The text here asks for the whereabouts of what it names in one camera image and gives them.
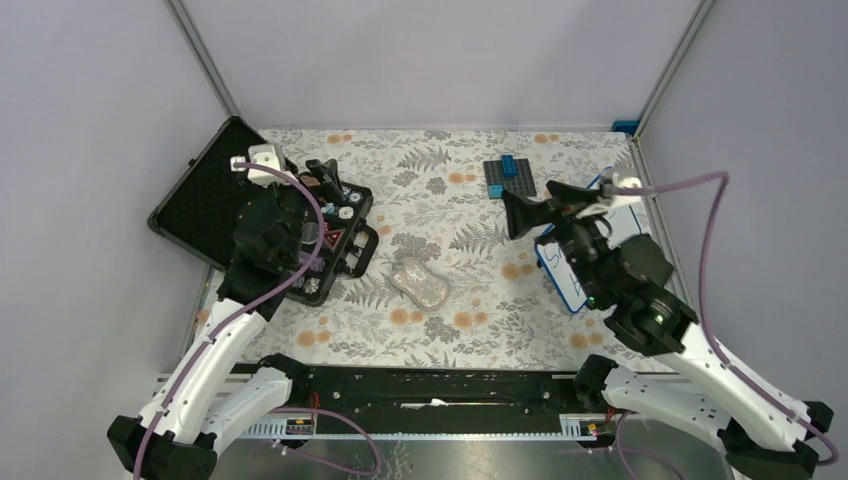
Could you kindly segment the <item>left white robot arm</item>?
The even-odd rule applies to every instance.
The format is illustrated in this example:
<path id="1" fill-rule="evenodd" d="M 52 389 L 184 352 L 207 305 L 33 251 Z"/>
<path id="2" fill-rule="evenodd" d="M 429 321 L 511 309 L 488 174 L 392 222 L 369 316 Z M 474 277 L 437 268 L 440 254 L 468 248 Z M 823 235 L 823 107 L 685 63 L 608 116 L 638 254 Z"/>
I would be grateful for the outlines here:
<path id="1" fill-rule="evenodd" d="M 258 192 L 239 213 L 218 299 L 150 402 L 135 416 L 116 417 L 107 431 L 135 479 L 208 479 L 223 452 L 261 417 L 309 401 L 308 381 L 277 367 L 260 368 L 236 392 L 216 399 L 242 351 L 317 263 L 326 230 L 317 198 L 287 162 L 269 154 L 235 157 L 231 169 Z M 302 231 L 310 215 L 318 218 L 318 237 L 305 253 Z"/>

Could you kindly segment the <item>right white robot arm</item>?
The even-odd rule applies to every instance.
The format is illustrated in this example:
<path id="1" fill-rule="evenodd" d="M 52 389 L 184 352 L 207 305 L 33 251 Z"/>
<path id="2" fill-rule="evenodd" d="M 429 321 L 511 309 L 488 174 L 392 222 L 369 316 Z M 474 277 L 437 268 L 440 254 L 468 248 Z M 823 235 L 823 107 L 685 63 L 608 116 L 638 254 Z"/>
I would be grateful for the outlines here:
<path id="1" fill-rule="evenodd" d="M 686 392 L 659 385 L 591 355 L 574 379 L 577 405 L 652 417 L 713 447 L 750 479 L 811 478 L 824 464 L 811 440 L 824 438 L 832 410 L 785 394 L 725 350 L 706 318 L 667 289 L 674 269 L 649 235 L 610 244 L 606 215 L 636 202 L 640 181 L 604 179 L 594 189 L 551 181 L 547 187 L 544 201 L 502 194 L 509 237 L 542 227 L 537 244 L 557 245 L 586 306 L 605 313 L 614 337 L 696 386 Z"/>

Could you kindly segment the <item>silver sparkly scrub sponge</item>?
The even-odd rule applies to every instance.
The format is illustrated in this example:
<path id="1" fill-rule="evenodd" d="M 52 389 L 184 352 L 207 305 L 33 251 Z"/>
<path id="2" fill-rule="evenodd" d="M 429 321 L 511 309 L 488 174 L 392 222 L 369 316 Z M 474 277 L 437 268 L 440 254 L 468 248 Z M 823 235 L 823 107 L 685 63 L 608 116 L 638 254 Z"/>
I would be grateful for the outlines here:
<path id="1" fill-rule="evenodd" d="M 450 297 L 451 288 L 447 280 L 435 274 L 419 258 L 406 257 L 395 262 L 389 281 L 425 311 L 441 308 Z"/>

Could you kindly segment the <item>blue framed whiteboard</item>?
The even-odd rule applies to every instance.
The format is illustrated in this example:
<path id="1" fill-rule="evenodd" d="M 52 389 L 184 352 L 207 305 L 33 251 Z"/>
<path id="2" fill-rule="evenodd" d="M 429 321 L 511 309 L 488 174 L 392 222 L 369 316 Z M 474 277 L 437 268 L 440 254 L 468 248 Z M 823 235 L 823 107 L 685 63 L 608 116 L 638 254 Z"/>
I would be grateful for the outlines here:
<path id="1" fill-rule="evenodd" d="M 588 266 L 601 259 L 625 239 L 644 232 L 635 206 L 642 198 L 617 195 L 612 187 L 640 188 L 632 173 L 607 168 L 586 187 L 556 181 L 550 201 L 559 208 L 557 216 L 537 237 L 537 263 L 551 280 L 568 312 L 576 314 L 597 298 L 590 281 L 583 278 Z"/>

